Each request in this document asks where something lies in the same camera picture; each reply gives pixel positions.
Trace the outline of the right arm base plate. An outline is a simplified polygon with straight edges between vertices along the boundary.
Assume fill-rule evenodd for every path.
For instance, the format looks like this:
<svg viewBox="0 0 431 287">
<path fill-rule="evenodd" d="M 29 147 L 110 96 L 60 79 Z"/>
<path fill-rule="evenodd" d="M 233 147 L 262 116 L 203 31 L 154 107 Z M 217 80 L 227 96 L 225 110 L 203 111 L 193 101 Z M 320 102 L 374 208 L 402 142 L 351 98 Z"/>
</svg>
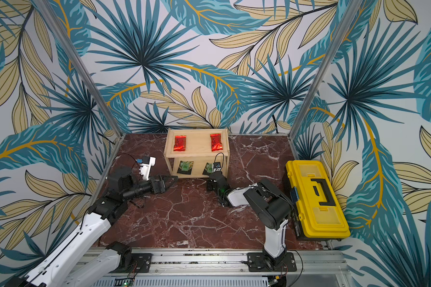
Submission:
<svg viewBox="0 0 431 287">
<path fill-rule="evenodd" d="M 277 258 L 264 252 L 249 252 L 247 254 L 249 272 L 285 272 L 297 271 L 296 261 L 292 253 L 284 252 Z"/>
</svg>

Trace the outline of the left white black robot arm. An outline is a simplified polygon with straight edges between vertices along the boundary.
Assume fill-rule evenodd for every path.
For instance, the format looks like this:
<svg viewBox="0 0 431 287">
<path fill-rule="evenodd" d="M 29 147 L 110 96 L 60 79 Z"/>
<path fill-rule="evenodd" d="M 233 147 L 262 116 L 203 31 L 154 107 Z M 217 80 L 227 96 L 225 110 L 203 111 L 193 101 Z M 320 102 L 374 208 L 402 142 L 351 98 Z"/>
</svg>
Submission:
<svg viewBox="0 0 431 287">
<path fill-rule="evenodd" d="M 108 245 L 95 259 L 77 271 L 75 265 L 91 246 L 128 210 L 129 202 L 147 194 L 162 194 L 177 181 L 177 176 L 136 177 L 130 167 L 121 167 L 107 177 L 107 189 L 87 209 L 81 223 L 42 262 L 24 275 L 12 276 L 7 287 L 89 287 L 112 271 L 130 272 L 138 268 L 130 246 L 120 242 Z"/>
</svg>

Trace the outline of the green tea bag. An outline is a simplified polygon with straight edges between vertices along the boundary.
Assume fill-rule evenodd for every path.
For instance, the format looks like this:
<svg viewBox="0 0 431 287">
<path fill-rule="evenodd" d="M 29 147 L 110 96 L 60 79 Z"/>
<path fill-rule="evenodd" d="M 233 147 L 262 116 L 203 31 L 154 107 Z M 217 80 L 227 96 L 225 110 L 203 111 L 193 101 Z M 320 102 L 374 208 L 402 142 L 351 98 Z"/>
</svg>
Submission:
<svg viewBox="0 0 431 287">
<path fill-rule="evenodd" d="M 193 169 L 193 161 L 180 161 L 177 169 L 178 174 L 191 175 Z"/>
<path fill-rule="evenodd" d="M 213 173 L 213 166 L 214 163 L 207 163 L 203 169 L 202 174 L 207 176 L 211 175 Z"/>
</svg>

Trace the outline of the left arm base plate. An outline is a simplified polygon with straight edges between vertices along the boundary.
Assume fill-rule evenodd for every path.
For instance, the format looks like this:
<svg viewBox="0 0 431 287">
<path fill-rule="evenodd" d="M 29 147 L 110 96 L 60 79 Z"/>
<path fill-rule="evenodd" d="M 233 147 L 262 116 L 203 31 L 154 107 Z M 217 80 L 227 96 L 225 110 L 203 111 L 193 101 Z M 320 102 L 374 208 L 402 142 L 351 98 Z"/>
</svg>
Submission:
<svg viewBox="0 0 431 287">
<path fill-rule="evenodd" d="M 111 273 L 148 273 L 152 256 L 151 253 L 121 255 L 119 266 Z"/>
</svg>

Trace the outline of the red tea bag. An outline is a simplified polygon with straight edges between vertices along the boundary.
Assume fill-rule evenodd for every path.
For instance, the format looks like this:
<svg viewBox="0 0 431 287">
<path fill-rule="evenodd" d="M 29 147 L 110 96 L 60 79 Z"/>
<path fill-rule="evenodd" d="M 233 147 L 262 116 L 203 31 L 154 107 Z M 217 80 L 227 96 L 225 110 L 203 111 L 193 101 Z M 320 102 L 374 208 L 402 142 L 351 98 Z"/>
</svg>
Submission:
<svg viewBox="0 0 431 287">
<path fill-rule="evenodd" d="M 184 135 L 177 135 L 174 137 L 174 147 L 175 152 L 184 152 L 186 150 L 186 139 Z"/>
<path fill-rule="evenodd" d="M 214 133 L 210 135 L 211 138 L 211 150 L 212 152 L 221 151 L 223 149 L 223 141 L 221 133 Z"/>
</svg>

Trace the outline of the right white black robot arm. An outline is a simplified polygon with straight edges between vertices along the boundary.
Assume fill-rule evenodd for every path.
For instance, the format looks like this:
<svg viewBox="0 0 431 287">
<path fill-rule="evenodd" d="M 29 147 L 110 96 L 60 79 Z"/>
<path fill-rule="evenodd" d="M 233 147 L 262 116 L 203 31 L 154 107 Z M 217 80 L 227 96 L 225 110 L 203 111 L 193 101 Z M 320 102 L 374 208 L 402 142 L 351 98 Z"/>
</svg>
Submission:
<svg viewBox="0 0 431 287">
<path fill-rule="evenodd" d="M 292 201 L 271 181 L 262 179 L 244 188 L 231 188 L 222 172 L 213 172 L 207 191 L 214 191 L 218 202 L 228 208 L 250 206 L 265 226 L 261 253 L 248 255 L 250 271 L 287 267 L 286 229 L 292 212 Z"/>
</svg>

